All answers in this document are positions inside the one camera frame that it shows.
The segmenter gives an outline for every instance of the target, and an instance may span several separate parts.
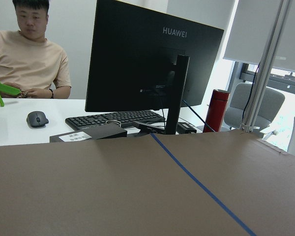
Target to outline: blue tape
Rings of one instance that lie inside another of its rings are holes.
[[[151,136],[158,142],[158,144],[167,152],[167,154],[192,178],[217,204],[222,207],[226,213],[232,217],[249,235],[255,236],[256,234],[245,224],[243,223],[221,200],[219,200],[207,187],[205,187],[193,174],[191,174],[178,160],[175,156],[165,147],[165,145],[154,135]]]

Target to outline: man's hand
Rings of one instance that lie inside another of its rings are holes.
[[[15,84],[15,83],[6,82],[6,83],[4,83],[4,85],[15,87],[15,88],[21,90],[21,87],[18,84]],[[1,95],[1,97],[5,97],[5,98],[16,98],[18,96],[18,95],[6,94],[4,92],[0,92],[0,95]]]
[[[26,90],[28,98],[51,98],[52,92],[49,89],[31,88]]]

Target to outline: silver pole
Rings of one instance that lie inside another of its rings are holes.
[[[269,81],[270,72],[273,66],[277,46],[289,10],[290,2],[291,0],[281,0],[272,31],[270,32],[268,40],[265,44],[264,52],[259,64],[259,70],[252,88],[251,98],[240,126],[240,129],[246,133],[252,132],[254,129],[259,108],[266,90],[266,85]]]

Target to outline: black hair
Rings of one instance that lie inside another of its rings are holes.
[[[48,14],[49,0],[12,0],[14,8],[17,6],[24,6],[33,9],[45,9]]]

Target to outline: computer monitor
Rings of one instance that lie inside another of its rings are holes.
[[[178,55],[190,58],[186,82],[179,85],[183,99],[201,104],[223,32],[121,1],[97,0],[85,111],[173,106]]]

